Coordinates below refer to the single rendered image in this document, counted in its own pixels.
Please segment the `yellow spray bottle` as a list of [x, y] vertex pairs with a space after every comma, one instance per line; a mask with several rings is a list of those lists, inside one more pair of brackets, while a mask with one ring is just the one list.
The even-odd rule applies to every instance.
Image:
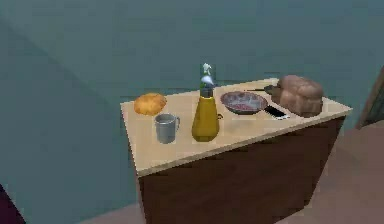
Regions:
[[210, 64], [202, 65], [199, 99], [192, 124], [192, 137], [197, 142], [212, 141], [219, 133], [220, 116], [214, 98], [216, 85], [211, 70]]

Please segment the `grey mug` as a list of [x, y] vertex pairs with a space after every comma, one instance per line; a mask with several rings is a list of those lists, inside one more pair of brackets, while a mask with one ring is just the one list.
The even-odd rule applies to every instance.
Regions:
[[154, 118], [157, 140], [162, 144], [172, 143], [180, 126], [180, 118], [170, 113], [158, 114]]

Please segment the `round golden bread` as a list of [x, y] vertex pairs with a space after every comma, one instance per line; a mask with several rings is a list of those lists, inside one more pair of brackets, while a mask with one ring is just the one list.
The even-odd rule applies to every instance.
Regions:
[[166, 98], [159, 93], [147, 93], [134, 101], [134, 111], [138, 114], [154, 116], [162, 111], [167, 103]]

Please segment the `brown bread loaf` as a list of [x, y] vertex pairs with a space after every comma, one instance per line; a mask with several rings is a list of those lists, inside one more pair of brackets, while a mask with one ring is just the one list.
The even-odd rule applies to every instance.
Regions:
[[313, 117], [322, 112], [323, 88], [317, 82], [297, 75], [282, 77], [272, 90], [271, 100], [301, 117]]

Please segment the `grey frying pan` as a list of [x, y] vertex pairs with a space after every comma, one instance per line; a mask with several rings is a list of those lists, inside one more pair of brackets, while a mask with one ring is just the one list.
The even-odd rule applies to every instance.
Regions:
[[254, 115], [264, 111], [277, 120], [289, 118], [288, 114], [271, 106], [264, 97], [252, 92], [226, 92], [220, 97], [220, 101], [226, 109], [237, 115]]

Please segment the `dark spatula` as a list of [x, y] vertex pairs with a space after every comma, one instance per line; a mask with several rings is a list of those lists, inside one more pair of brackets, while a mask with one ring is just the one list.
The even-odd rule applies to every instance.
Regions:
[[263, 88], [250, 89], [250, 92], [265, 92], [268, 95], [273, 95], [278, 89], [279, 89], [278, 86], [267, 85], [267, 86], [264, 86]]

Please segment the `brown counter with tan top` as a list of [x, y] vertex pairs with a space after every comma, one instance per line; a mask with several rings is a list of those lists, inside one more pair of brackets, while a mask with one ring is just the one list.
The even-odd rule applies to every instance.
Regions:
[[181, 120], [161, 144], [154, 120], [121, 106], [146, 224], [274, 224], [307, 205], [350, 108], [324, 99], [311, 118], [265, 112], [239, 116], [223, 105], [211, 142], [192, 138], [199, 94], [168, 96], [165, 112]]

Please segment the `dark maroon furniture corner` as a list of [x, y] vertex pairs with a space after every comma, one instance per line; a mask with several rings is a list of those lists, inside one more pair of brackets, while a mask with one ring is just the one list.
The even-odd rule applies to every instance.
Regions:
[[26, 224], [10, 197], [0, 184], [0, 224]]

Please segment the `brown door frame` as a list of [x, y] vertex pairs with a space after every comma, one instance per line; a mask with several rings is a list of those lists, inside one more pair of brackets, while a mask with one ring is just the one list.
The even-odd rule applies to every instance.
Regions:
[[355, 128], [361, 129], [381, 120], [384, 120], [384, 65], [374, 82]]

